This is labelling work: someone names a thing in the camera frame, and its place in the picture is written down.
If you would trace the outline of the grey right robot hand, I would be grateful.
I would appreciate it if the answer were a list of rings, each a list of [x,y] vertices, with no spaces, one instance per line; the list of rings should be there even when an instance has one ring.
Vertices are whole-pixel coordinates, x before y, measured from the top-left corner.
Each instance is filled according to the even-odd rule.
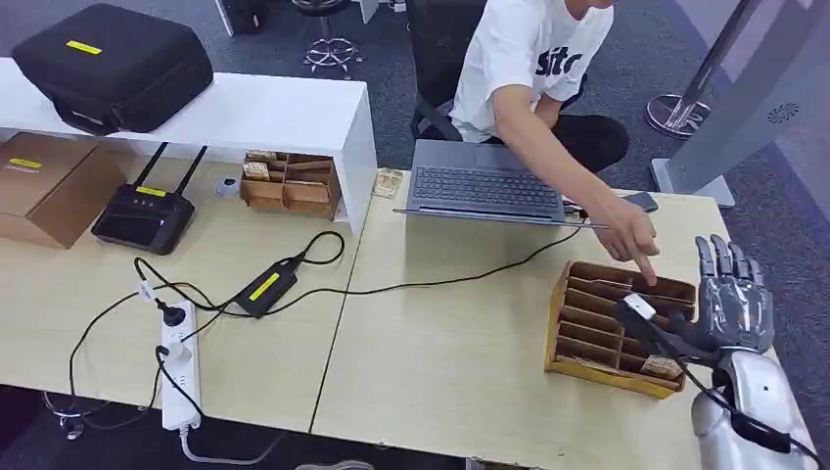
[[[774,308],[761,265],[734,242],[697,236],[697,320],[675,310],[669,336],[679,356],[712,367],[733,350],[764,354],[774,338]]]

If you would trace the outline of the person's right hand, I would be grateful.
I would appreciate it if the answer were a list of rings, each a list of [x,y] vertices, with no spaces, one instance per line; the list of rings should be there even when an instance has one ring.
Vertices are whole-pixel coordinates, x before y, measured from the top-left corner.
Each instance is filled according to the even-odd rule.
[[[654,286],[657,275],[650,261],[659,253],[657,231],[648,214],[616,195],[602,195],[584,206],[595,224],[604,225],[595,235],[601,245],[620,262],[633,261],[646,283]]]

